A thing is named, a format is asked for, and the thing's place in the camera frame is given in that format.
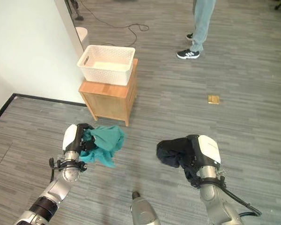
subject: person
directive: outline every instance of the person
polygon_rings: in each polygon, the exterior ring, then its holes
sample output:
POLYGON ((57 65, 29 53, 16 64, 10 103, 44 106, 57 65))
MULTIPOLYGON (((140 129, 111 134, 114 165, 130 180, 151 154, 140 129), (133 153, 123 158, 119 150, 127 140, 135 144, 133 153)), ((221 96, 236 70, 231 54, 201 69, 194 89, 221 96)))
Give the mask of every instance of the person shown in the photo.
POLYGON ((196 59, 203 51, 203 43, 207 38, 208 27, 216 0, 193 0, 192 13, 194 15, 195 30, 187 34, 186 38, 192 41, 189 49, 177 52, 180 59, 196 59))

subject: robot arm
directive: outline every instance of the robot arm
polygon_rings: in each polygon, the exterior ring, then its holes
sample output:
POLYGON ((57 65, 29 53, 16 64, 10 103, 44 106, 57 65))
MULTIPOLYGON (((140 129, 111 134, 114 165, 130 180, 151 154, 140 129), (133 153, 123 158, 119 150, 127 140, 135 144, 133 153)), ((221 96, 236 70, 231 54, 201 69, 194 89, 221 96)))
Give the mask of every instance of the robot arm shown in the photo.
POLYGON ((251 209, 251 215, 260 216, 261 212, 248 205, 226 189, 224 177, 218 176, 221 158, 217 143, 205 135, 190 135, 194 150, 194 167, 200 173, 200 197, 206 206, 207 214, 214 225, 243 225, 240 215, 225 200, 226 195, 234 198, 251 209))
POLYGON ((54 167, 53 158, 49 160, 50 166, 60 170, 61 173, 14 225, 48 225, 73 184, 79 179, 80 172, 87 169, 84 162, 79 162, 81 151, 95 145, 82 141, 83 131, 87 128, 93 129, 88 124, 72 124, 68 127, 63 140, 64 161, 58 160, 58 166, 54 167))

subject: shoe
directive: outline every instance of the shoe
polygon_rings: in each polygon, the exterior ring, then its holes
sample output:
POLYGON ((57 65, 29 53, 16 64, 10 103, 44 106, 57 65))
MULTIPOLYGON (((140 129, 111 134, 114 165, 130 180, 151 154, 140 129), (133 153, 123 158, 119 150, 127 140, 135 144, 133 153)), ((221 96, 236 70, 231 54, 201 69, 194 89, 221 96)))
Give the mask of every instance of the shoe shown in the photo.
POLYGON ((193 40, 193 33, 187 34, 186 39, 189 40, 189 41, 192 41, 193 40))
POLYGON ((75 20, 83 21, 83 20, 84 20, 84 18, 83 18, 83 16, 82 16, 82 15, 79 15, 79 16, 77 16, 77 17, 75 18, 75 20))
POLYGON ((200 56, 200 52, 197 51, 197 52, 192 52, 191 50, 189 49, 186 49, 186 50, 183 50, 183 51, 180 51, 180 52, 177 52, 177 57, 178 58, 181 58, 181 59, 196 59, 200 56))

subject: small brown object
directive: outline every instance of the small brown object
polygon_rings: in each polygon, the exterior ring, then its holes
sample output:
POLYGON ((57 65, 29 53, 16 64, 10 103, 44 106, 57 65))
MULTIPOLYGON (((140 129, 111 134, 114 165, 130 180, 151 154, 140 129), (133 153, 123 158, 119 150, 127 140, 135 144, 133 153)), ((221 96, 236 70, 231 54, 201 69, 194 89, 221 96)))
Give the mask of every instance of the small brown object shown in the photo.
POLYGON ((220 103, 220 97, 217 95, 208 95, 208 103, 218 105, 220 103))
POLYGON ((137 94, 137 63, 138 59, 134 59, 127 86, 83 81, 79 92, 94 120, 106 117, 123 120, 129 126, 130 112, 137 94))

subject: black cloth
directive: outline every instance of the black cloth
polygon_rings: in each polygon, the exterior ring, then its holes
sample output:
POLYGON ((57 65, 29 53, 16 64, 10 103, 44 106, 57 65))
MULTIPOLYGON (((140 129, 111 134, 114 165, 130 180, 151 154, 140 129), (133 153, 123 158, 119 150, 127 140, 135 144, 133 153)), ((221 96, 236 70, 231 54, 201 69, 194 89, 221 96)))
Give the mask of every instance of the black cloth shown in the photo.
POLYGON ((166 165, 184 169, 187 180, 195 188, 199 188, 200 177, 197 176, 195 153, 192 147, 192 139, 198 138, 198 135, 189 135, 187 137, 174 140, 161 141, 157 145, 156 155, 159 160, 166 165))

